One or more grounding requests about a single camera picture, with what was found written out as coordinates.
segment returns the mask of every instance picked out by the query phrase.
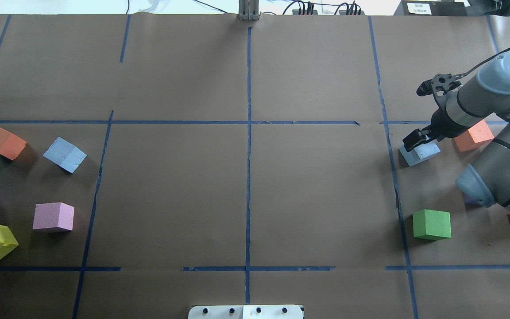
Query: table surface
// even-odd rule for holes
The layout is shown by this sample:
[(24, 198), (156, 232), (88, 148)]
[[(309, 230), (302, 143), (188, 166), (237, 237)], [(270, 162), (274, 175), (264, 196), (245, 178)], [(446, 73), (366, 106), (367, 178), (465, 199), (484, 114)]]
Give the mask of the table surface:
[[(0, 16), (0, 127), (28, 143), (0, 156), (20, 244), (0, 319), (510, 318), (507, 212), (454, 184), (480, 150), (397, 151), (436, 109), (419, 83), (509, 47), (510, 18), (345, 18)], [(57, 137), (87, 154), (73, 174), (42, 156)], [(31, 230), (44, 202), (75, 207), (72, 232)], [(452, 238), (413, 238), (422, 209)]]

